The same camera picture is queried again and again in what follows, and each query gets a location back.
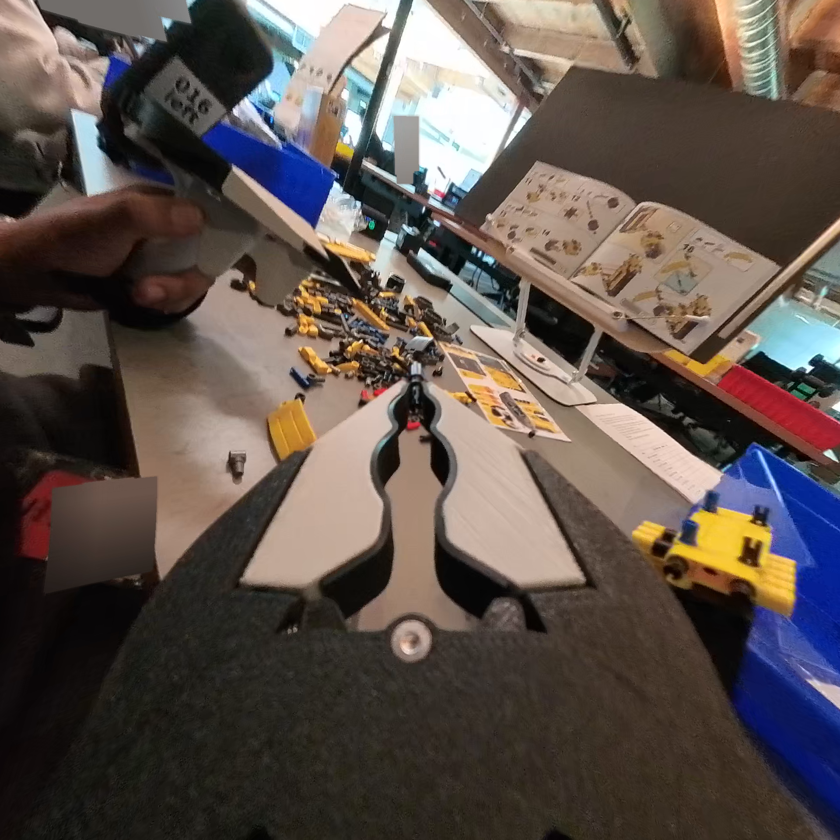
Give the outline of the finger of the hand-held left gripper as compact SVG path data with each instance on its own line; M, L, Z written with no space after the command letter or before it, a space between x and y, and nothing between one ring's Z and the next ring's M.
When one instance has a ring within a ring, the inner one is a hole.
M205 228L201 234L201 271L207 276L219 277L226 270L234 268L242 259L252 270L248 274L255 282L259 301L277 305L286 295L310 274L325 276L319 270L306 270L301 262L288 263L284 259L270 262L268 268L256 268L249 251L257 238L256 225L244 212L237 209L222 196L220 190L210 190L204 208ZM359 290L346 290L330 277L328 284L340 291L358 296Z
M319 270L349 291L362 289L360 276L347 260L326 249L318 233L303 217L235 165L221 187L222 196L256 225L257 238L249 251L258 269L284 259L306 270Z

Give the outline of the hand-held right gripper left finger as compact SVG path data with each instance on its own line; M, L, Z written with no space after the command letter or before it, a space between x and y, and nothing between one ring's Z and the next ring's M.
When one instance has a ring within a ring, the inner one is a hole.
M400 465L402 385L394 385L306 452L252 557L241 587L325 597L351 617L388 584L392 505Z

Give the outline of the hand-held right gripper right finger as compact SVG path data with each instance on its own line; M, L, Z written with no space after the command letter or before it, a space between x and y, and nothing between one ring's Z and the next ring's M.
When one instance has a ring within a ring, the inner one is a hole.
M585 571L526 459L527 451L432 383L422 386L435 502L435 571L474 617L497 599L535 615L534 595L585 588Z

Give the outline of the yellow curved panel piece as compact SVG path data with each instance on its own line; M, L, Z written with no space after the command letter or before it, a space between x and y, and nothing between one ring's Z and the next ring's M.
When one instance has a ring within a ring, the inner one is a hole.
M282 402L266 418L269 441L278 460L308 449L318 439L305 410L305 395Z

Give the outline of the pile of toy brick pieces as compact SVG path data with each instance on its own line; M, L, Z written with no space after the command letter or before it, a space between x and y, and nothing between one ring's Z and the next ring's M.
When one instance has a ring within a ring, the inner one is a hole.
M363 405L407 378L413 361L422 362L423 370L430 368L433 378L441 377L445 354L438 343L461 344L459 325L425 296L385 289L388 277L383 279L371 260L347 262L360 276L358 296L313 273L276 305L258 300L251 266L242 259L234 267L238 277L230 281L231 288L279 312L288 320L285 336L301 341L300 363L292 366L309 375L312 386L305 391L289 376L297 386L295 395L302 393L306 400L309 391L335 377L360 382Z

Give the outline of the person's left hand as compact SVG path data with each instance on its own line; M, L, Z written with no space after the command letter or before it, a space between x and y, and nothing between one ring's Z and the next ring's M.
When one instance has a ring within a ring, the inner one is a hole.
M97 302L71 282L88 277L119 285L124 265L148 240L190 238L203 225L197 206L145 185L2 222L2 308L93 310Z

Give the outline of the clear plastic bags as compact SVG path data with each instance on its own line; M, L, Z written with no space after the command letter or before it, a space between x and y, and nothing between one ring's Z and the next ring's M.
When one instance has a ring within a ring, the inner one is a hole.
M349 238L366 225L361 202L334 183L322 209L318 231L331 238Z

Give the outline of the yellow black sticker sheet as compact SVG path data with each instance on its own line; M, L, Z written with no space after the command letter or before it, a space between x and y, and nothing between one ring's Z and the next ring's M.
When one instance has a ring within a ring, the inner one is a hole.
M476 406L490 425L529 438L571 441L508 362L457 343L439 342L437 346L455 367L468 403Z

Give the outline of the black flat case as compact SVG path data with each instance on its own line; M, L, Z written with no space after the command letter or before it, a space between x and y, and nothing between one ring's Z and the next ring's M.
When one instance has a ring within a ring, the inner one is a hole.
M426 250L409 251L406 261L428 285L445 292L451 290L454 275Z

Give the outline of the black metal pole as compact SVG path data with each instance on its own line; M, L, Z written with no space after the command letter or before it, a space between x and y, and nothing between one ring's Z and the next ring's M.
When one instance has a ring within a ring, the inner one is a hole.
M354 195L360 182L362 164L375 132L376 121L382 109L385 92L391 79L397 52L402 43L404 30L412 8L413 1L400 1L397 6L394 23L386 41L384 55L374 83L371 99L363 118L360 140L353 151L353 157L343 180L343 190L348 194Z

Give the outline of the yellow toy brick model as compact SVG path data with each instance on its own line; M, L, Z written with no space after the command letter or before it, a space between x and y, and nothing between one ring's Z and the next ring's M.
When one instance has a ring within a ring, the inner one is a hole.
M658 577L683 592L740 600L786 619L793 617L797 568L773 552L770 510L750 513L720 505L710 490L678 528L641 522L632 541Z

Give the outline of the red plastic object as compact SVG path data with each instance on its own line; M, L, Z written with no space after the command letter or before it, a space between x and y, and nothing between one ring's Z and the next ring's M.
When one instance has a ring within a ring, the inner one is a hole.
M19 519L17 554L30 560L45 561L49 551L51 497L57 472L40 477L24 495Z

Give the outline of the instruction booklet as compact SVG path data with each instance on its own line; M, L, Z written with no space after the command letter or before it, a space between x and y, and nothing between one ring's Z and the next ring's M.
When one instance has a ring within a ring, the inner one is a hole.
M687 213L541 161L481 230L686 355L780 271Z

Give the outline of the dark grey backboard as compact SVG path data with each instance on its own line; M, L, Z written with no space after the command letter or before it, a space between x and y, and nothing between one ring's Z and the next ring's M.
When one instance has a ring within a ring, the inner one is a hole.
M707 362L838 241L838 112L573 67L456 215L477 228L541 161L682 211L777 264L692 355Z

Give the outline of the silver ventilation duct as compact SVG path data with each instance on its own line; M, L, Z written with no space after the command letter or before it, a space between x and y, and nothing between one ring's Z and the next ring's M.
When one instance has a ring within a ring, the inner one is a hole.
M784 98L783 34L777 1L733 1L742 89L758 98Z

